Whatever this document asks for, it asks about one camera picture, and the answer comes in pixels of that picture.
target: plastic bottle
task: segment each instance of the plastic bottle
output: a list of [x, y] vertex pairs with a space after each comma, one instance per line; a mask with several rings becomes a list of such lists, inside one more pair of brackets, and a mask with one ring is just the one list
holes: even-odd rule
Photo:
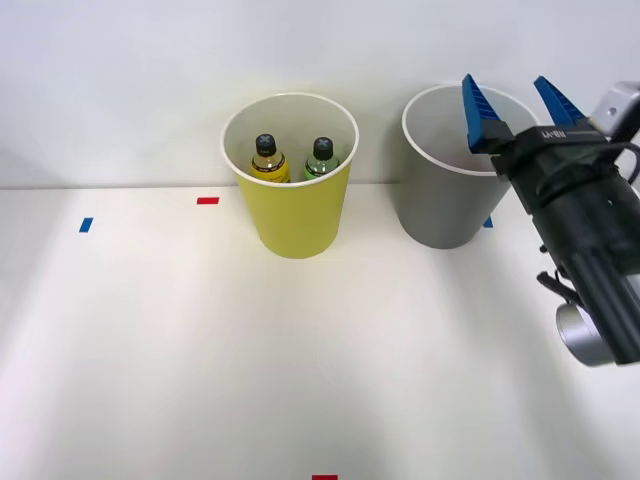
[[263, 133], [256, 138], [256, 154], [251, 159], [251, 175], [273, 183], [289, 183], [289, 162], [276, 148], [273, 135]]
[[333, 155], [333, 142], [327, 137], [316, 138], [313, 142], [313, 154], [309, 155], [304, 168], [304, 177], [314, 180], [333, 172], [340, 161]]

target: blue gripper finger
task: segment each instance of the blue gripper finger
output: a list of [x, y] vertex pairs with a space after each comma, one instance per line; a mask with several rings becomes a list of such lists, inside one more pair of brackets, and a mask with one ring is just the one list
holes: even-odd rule
[[509, 126], [500, 120], [471, 75], [462, 80], [462, 100], [467, 117], [469, 149], [473, 153], [492, 153], [513, 140]]
[[549, 80], [538, 77], [533, 82], [556, 125], [575, 125], [586, 117]]

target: black bottle cap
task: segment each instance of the black bottle cap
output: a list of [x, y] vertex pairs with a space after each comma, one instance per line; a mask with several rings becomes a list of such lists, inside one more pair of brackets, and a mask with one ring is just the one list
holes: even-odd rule
[[256, 152], [261, 157], [271, 157], [276, 154], [276, 139], [273, 135], [263, 133], [256, 138]]
[[333, 142], [330, 138], [320, 137], [313, 142], [313, 156], [318, 160], [329, 160], [333, 157]]

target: gray cup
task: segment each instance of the gray cup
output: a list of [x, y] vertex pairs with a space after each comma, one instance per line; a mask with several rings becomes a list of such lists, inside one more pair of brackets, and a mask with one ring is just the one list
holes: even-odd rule
[[[516, 134], [538, 123], [521, 102], [481, 87]], [[473, 155], [460, 85], [416, 95], [404, 109], [404, 170], [398, 216], [405, 231], [433, 248], [456, 248], [473, 238], [510, 187], [500, 182], [488, 155]]]

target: paper cup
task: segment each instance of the paper cup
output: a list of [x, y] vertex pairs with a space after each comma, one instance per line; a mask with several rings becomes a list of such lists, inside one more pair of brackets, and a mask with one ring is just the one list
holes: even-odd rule
[[[270, 183], [250, 175], [255, 138], [270, 133], [289, 161], [291, 182]], [[304, 181], [304, 165], [318, 137], [333, 140], [340, 166]], [[272, 252], [307, 258], [326, 250], [338, 234], [351, 160], [359, 132], [353, 116], [328, 98], [283, 93], [236, 113], [222, 134], [222, 153], [236, 174], [260, 239]]]
[[[506, 93], [481, 87], [516, 134], [538, 123], [534, 113]], [[470, 241], [510, 187], [498, 180], [488, 155], [474, 155], [460, 85], [440, 85], [416, 95], [402, 114], [406, 139], [398, 216], [405, 231], [433, 248]]]

